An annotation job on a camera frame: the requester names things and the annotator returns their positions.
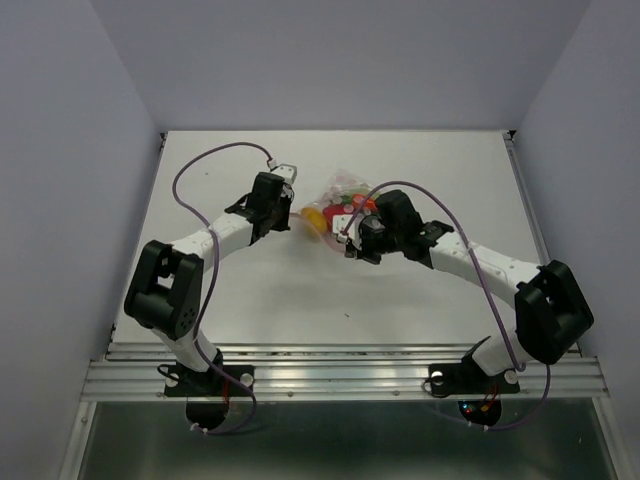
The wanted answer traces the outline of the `yellow lemon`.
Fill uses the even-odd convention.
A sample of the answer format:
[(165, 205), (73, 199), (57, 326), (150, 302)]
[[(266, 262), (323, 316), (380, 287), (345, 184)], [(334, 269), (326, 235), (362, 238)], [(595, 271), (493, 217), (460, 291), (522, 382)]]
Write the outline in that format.
[(321, 240), (327, 233), (327, 221), (320, 210), (304, 207), (300, 211), (305, 233), (314, 240)]

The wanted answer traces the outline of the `orange carrot with leaves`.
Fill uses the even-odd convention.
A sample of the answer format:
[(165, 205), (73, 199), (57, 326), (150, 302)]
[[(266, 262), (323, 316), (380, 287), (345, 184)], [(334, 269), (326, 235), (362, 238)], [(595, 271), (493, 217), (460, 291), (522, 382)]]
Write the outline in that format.
[(354, 208), (362, 206), (364, 209), (368, 209), (370, 211), (376, 210), (375, 198), (367, 197), (360, 193), (356, 193), (351, 196), (351, 205)]

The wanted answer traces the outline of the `red bell pepper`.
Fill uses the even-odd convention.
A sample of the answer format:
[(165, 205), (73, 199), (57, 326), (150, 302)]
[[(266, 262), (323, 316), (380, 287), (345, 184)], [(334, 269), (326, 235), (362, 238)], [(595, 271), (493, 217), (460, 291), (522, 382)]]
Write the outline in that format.
[(333, 227), (333, 219), (335, 216), (351, 215), (354, 207), (350, 203), (346, 204), (329, 204), (322, 210), (322, 214), (327, 221), (329, 227)]

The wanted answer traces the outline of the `clear pink-dotted zip bag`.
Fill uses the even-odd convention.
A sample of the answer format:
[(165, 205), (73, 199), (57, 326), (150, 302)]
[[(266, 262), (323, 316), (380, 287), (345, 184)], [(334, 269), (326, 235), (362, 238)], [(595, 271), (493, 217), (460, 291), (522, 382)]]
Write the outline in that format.
[(299, 230), (313, 242), (324, 242), (343, 254), (345, 245), (338, 241), (344, 217), (349, 218), (373, 186), (351, 172), (337, 170), (320, 195), (290, 217), (299, 222)]

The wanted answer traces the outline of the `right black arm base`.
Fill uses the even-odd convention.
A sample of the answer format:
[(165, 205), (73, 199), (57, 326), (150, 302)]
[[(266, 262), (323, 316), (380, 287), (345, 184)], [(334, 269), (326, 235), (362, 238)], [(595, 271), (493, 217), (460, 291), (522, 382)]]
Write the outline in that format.
[(473, 360), (472, 355), (489, 338), (475, 344), (457, 363), (436, 363), (428, 366), (428, 375), (422, 381), (422, 390), (436, 399), (461, 396), (458, 410), (470, 426), (484, 430), (496, 427), (502, 416), (501, 395), (520, 392), (518, 376), (513, 369), (487, 375)]

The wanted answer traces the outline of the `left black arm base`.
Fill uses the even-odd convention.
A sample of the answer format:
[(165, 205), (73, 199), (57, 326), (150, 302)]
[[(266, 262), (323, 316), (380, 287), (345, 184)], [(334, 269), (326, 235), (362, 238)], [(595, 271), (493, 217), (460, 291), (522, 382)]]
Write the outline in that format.
[(221, 352), (209, 368), (196, 372), (174, 362), (160, 364), (156, 371), (165, 381), (163, 395), (185, 399), (185, 417), (192, 431), (206, 436), (230, 435), (248, 426), (257, 410), (253, 391), (253, 365), (225, 365)]

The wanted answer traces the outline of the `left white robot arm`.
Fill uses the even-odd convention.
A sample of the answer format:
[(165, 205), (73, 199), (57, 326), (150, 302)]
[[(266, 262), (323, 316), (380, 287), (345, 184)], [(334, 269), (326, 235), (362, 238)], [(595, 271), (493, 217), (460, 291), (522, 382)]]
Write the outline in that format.
[(289, 229), (297, 168), (281, 165), (259, 173), (251, 191), (201, 230), (142, 249), (124, 300), (124, 312), (154, 333), (189, 369), (188, 382), (199, 393), (215, 392), (223, 371), (212, 363), (218, 349), (200, 331), (205, 273), (217, 278), (220, 261), (255, 244), (272, 231)]

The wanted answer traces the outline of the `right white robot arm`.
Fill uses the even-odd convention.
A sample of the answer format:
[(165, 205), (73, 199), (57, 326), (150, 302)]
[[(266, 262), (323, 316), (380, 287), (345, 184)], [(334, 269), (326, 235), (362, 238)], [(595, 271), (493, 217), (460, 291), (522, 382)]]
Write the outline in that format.
[(594, 323), (566, 264), (521, 261), (471, 242), (457, 223), (425, 222), (400, 190), (380, 195), (370, 213), (356, 207), (335, 219), (333, 233), (348, 258), (379, 264), (383, 255), (401, 253), (480, 287), (488, 303), (502, 300), (513, 309), (514, 327), (500, 324), (498, 335), (481, 340), (461, 360), (461, 381), (472, 390), (532, 360), (556, 364)]

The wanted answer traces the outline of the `aluminium rail frame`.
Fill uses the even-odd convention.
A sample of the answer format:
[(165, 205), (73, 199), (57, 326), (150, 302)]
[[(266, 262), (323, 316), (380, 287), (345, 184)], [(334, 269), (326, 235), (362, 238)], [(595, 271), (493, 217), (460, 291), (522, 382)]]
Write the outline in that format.
[[(549, 256), (504, 131), (172, 131), (140, 241), (199, 227), (248, 191), (270, 152), (298, 169), (295, 204), (340, 170), (371, 185), (410, 183), (427, 219), (459, 221), (471, 240), (524, 261)], [(532, 363), (503, 396), (504, 432), (464, 423), (436, 399), (435, 363), (497, 331), (481, 290), (400, 255), (347, 260), (299, 224), (225, 259), (203, 329), (228, 364), (253, 368), (253, 398), (233, 397), (236, 435), (192, 429), (157, 367), (172, 359), (119, 316), (91, 363), (64, 479), (633, 479), (597, 359), (574, 348)]]

